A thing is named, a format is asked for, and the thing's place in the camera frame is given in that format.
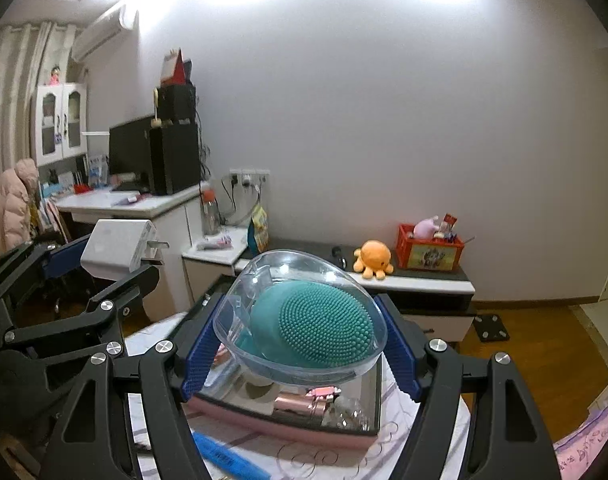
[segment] white wall cabinet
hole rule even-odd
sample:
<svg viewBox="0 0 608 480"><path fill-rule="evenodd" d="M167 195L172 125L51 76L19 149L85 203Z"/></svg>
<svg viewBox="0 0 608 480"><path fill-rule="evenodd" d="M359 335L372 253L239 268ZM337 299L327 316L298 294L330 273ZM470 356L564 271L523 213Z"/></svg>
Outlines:
<svg viewBox="0 0 608 480"><path fill-rule="evenodd" d="M39 86L35 94L33 150L44 166L86 153L86 86Z"/></svg>

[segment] air conditioner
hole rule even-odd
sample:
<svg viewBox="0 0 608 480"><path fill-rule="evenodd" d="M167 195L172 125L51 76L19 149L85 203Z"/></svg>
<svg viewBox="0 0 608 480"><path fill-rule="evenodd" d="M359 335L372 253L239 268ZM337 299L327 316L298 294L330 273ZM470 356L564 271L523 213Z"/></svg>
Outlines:
<svg viewBox="0 0 608 480"><path fill-rule="evenodd" d="M81 62L91 52L100 48L123 30L133 30L136 15L137 10L133 10L132 6L126 4L117 4L111 7L86 27L73 42L70 53L73 61Z"/></svg>

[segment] beige curtain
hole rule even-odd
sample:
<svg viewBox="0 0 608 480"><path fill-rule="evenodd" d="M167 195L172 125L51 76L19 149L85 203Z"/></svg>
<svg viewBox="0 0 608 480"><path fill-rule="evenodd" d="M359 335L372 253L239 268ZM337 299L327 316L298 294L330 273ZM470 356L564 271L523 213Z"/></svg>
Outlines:
<svg viewBox="0 0 608 480"><path fill-rule="evenodd" d="M0 175L31 156L31 99L36 86L49 81L54 65L60 66L60 81L66 81L76 31L75 25L52 22L0 29Z"/></svg>

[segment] white power adapter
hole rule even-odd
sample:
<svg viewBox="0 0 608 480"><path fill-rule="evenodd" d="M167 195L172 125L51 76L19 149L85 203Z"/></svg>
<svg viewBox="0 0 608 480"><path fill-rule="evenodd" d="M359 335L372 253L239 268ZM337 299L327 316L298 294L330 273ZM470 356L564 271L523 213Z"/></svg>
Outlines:
<svg viewBox="0 0 608 480"><path fill-rule="evenodd" d="M98 220L91 233L81 266L95 278L117 282L142 263L163 265L157 230L150 220Z"/></svg>

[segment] blue marker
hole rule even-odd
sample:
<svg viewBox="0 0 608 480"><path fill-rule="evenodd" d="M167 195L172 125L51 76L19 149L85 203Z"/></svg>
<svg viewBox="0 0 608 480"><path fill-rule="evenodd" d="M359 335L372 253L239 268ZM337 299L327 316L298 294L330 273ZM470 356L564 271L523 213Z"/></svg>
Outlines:
<svg viewBox="0 0 608 480"><path fill-rule="evenodd" d="M193 440L199 453L220 469L244 480L271 480L271 475L226 446L193 431Z"/></svg>

